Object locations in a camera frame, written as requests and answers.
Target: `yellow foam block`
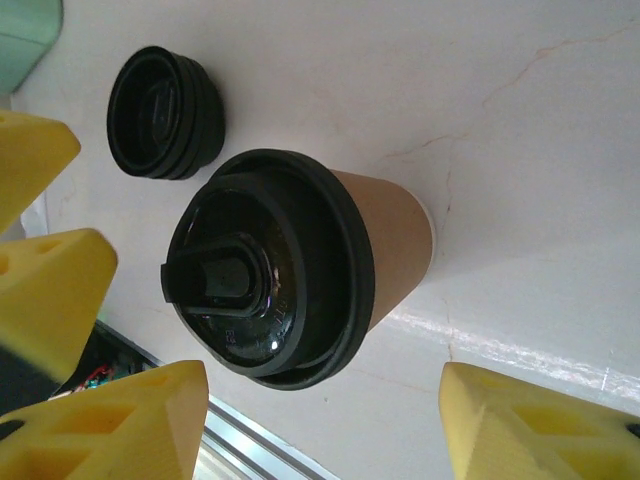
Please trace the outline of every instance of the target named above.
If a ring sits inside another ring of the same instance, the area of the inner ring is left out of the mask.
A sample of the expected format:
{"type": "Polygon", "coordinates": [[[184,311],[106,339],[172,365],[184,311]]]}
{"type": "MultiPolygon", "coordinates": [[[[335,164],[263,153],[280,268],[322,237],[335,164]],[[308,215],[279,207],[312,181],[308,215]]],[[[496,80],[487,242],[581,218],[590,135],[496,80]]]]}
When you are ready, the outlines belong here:
{"type": "Polygon", "coordinates": [[[640,438],[629,431],[640,418],[626,413],[447,363],[440,415],[458,480],[640,479],[640,438]]]}
{"type": "Polygon", "coordinates": [[[56,120],[0,110],[0,233],[80,152],[56,120]]]}
{"type": "Polygon", "coordinates": [[[183,361],[13,411],[0,478],[191,479],[207,405],[204,365],[183,361]]]}
{"type": "Polygon", "coordinates": [[[0,344],[66,381],[117,263],[109,242],[92,229],[0,244],[0,344]]]}

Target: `cup lid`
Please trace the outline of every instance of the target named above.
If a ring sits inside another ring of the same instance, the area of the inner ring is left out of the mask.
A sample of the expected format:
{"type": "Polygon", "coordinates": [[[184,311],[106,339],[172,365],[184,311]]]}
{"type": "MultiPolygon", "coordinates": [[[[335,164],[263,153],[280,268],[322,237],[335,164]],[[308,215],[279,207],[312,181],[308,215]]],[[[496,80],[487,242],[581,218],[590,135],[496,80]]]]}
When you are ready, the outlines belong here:
{"type": "Polygon", "coordinates": [[[125,173],[187,178],[222,147],[222,103],[193,60],[158,46],[145,47],[116,78],[107,111],[107,137],[113,158],[125,173]],[[209,148],[203,149],[203,143],[209,148]]]}
{"type": "Polygon", "coordinates": [[[343,368],[374,295],[366,228],[342,184],[308,157],[257,150],[194,197],[162,266],[165,299],[231,370],[300,389],[343,368]]]}

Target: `lid rim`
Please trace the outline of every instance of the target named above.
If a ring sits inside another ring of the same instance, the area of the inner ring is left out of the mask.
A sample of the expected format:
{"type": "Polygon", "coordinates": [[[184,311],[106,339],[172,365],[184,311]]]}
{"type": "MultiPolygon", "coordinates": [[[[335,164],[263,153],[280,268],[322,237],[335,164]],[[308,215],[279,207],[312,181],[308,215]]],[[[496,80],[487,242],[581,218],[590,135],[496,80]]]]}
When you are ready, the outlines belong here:
{"type": "Polygon", "coordinates": [[[246,163],[263,159],[266,167],[277,162],[288,166],[310,186],[318,191],[330,207],[340,226],[342,240],[349,257],[350,287],[352,301],[345,327],[338,338],[338,345],[327,360],[309,367],[309,376],[287,380],[287,373],[281,372],[264,377],[251,376],[255,382],[278,390],[301,390],[311,387],[342,370],[355,356],[369,329],[375,296],[375,269],[371,242],[358,207],[338,178],[316,160],[292,151],[258,149],[241,153],[225,163],[216,175],[226,175],[247,171],[246,163]]]}
{"type": "Polygon", "coordinates": [[[191,68],[192,62],[180,56],[176,56],[176,62],[178,64],[181,64],[182,68],[184,69],[183,72],[176,73],[183,74],[183,81],[185,85],[188,83],[193,94],[193,106],[191,108],[192,115],[190,116],[190,119],[192,121],[188,127],[188,130],[185,126],[182,129],[182,132],[176,132],[176,137],[178,133],[183,133],[183,138],[181,139],[183,141],[178,142],[176,139],[173,148],[165,152],[167,153],[167,155],[164,155],[165,158],[163,159],[163,163],[166,163],[167,165],[164,171],[162,173],[153,175],[154,177],[164,178],[166,180],[188,178],[197,171],[197,168],[194,170],[194,166],[196,164],[196,158],[198,157],[198,153],[200,151],[204,132],[205,105],[201,100],[204,97],[202,87],[198,82],[198,79],[195,78],[195,72],[191,68]],[[172,158],[170,160],[169,158],[167,158],[169,157],[168,154],[171,154],[172,157],[175,158],[172,158]]]}

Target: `brown paper cup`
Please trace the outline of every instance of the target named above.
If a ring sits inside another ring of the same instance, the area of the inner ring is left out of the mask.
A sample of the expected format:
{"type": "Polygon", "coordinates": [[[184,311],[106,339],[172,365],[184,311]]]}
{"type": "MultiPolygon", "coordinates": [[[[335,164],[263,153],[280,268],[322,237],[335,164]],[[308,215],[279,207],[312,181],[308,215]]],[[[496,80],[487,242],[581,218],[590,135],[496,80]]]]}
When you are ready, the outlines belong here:
{"type": "Polygon", "coordinates": [[[371,242],[376,279],[371,330],[427,273],[432,228],[427,212],[404,188],[387,180],[332,172],[356,203],[371,242]]]}

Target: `black plastic lid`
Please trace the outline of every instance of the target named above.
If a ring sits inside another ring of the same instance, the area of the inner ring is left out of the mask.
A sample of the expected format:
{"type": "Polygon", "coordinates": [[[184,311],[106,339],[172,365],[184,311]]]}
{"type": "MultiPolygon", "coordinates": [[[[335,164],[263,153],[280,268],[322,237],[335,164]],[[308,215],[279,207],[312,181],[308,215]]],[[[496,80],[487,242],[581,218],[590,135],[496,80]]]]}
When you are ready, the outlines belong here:
{"type": "Polygon", "coordinates": [[[184,179],[212,162],[224,143],[222,101],[202,67],[146,47],[122,67],[107,113],[107,136],[129,175],[184,179]]]}
{"type": "Polygon", "coordinates": [[[294,390],[355,355],[375,280],[366,228],[338,179],[303,155],[255,150],[223,165],[196,194],[162,285],[221,363],[294,390]]]}

